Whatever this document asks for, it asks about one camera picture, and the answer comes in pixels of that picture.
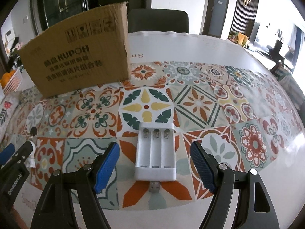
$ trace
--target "chair backrest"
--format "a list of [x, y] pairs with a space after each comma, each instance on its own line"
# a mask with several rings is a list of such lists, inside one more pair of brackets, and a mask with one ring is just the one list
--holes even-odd
[[128, 31], [129, 33], [138, 31], [189, 33], [189, 16], [180, 10], [132, 9], [128, 13]]

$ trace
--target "yellow petal motif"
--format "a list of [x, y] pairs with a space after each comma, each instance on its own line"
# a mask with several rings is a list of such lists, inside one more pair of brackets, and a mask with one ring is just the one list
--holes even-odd
[[142, 94], [142, 97], [141, 97], [141, 101], [143, 103], [150, 102], [150, 97], [149, 97], [149, 94], [147, 93], [146, 89], [144, 89], [144, 91], [143, 91], [143, 94]]
[[132, 105], [129, 105], [129, 106], [123, 108], [123, 110], [131, 111], [131, 112], [139, 112], [139, 111], [141, 111], [141, 109], [142, 109], [142, 106], [139, 103], [132, 104]]
[[169, 107], [170, 105], [168, 104], [164, 104], [161, 102], [153, 102], [152, 103], [152, 110], [160, 110], [160, 109], [164, 109], [166, 107]]
[[143, 121], [144, 122], [151, 122], [152, 118], [153, 118], [152, 116], [153, 116], [153, 114], [149, 111], [143, 112], [143, 114], [142, 114]]

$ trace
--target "gray door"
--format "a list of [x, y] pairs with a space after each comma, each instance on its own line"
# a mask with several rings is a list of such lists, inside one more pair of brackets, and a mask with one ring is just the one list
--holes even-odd
[[214, 0], [208, 35], [220, 38], [227, 14], [228, 0]]

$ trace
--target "tile pattern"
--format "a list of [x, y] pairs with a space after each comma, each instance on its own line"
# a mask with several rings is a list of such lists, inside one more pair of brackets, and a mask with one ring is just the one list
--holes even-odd
[[[141, 121], [175, 125], [175, 182], [161, 192], [134, 179]], [[280, 85], [247, 69], [194, 62], [131, 64], [131, 79], [97, 85], [43, 99], [36, 87], [23, 91], [1, 149], [20, 147], [32, 126], [36, 168], [28, 182], [43, 189], [55, 169], [78, 170], [103, 154], [111, 141], [120, 157], [107, 187], [98, 195], [103, 209], [154, 210], [180, 206], [212, 194], [190, 158], [198, 140], [219, 163], [234, 170], [260, 171], [289, 147], [302, 130], [298, 115]], [[77, 193], [72, 191], [73, 202]]]

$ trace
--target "table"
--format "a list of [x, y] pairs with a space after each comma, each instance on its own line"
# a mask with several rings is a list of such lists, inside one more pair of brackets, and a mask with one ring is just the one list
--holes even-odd
[[[39, 128], [36, 169], [31, 169], [15, 202], [24, 221], [30, 225], [41, 189], [54, 169], [80, 168], [116, 137], [120, 158], [99, 195], [111, 227], [198, 228], [211, 201], [189, 157], [190, 143], [199, 139], [218, 161], [260, 172], [280, 227], [287, 228], [305, 203], [305, 138], [279, 83], [240, 46], [220, 39], [138, 32], [130, 34], [129, 41], [130, 81], [51, 100], [41, 99], [35, 88], [23, 93], [5, 140], [20, 145], [28, 128]], [[96, 117], [99, 109], [103, 116]], [[162, 183], [161, 193], [153, 197], [147, 183], [133, 180], [133, 171], [138, 121], [155, 120], [175, 124], [177, 181]], [[253, 135], [256, 142], [244, 145], [245, 131], [262, 138]], [[237, 197], [235, 190], [225, 228], [231, 228]], [[72, 199], [78, 225], [85, 228], [76, 193]]]

